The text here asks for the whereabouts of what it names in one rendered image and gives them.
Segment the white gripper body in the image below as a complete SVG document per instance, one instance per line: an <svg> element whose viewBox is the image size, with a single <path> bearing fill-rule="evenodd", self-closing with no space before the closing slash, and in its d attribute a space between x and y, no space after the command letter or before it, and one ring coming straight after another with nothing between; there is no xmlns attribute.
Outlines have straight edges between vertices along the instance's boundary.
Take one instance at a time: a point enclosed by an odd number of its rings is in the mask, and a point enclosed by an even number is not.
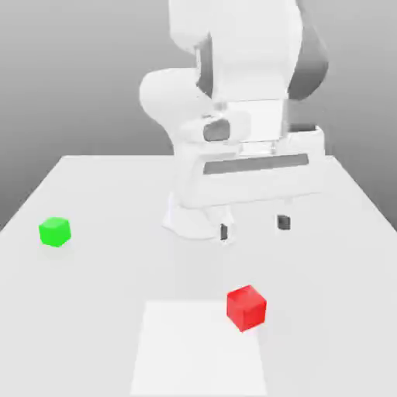
<svg viewBox="0 0 397 397"><path fill-rule="evenodd" d="M233 152L223 145L213 154L196 154L181 180L181 204L204 209L234 203L289 199L323 190L324 132L293 131L275 150Z"/></svg>

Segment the small red cube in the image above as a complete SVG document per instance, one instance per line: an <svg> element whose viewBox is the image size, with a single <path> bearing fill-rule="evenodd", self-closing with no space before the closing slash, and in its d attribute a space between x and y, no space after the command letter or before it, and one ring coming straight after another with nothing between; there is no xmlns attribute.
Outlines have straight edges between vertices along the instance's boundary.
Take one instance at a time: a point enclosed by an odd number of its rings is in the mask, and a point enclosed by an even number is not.
<svg viewBox="0 0 397 397"><path fill-rule="evenodd" d="M240 332L264 323L266 310L266 299L252 285L227 294L226 314Z"/></svg>

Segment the small green cube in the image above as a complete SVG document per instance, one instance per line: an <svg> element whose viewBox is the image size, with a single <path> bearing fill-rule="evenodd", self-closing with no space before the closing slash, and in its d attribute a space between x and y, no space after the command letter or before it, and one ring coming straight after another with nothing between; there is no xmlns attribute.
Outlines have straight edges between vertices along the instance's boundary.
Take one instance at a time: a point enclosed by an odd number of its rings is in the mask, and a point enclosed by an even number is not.
<svg viewBox="0 0 397 397"><path fill-rule="evenodd" d="M71 238L71 226L65 218L50 217L39 225L39 233L44 245L61 247Z"/></svg>

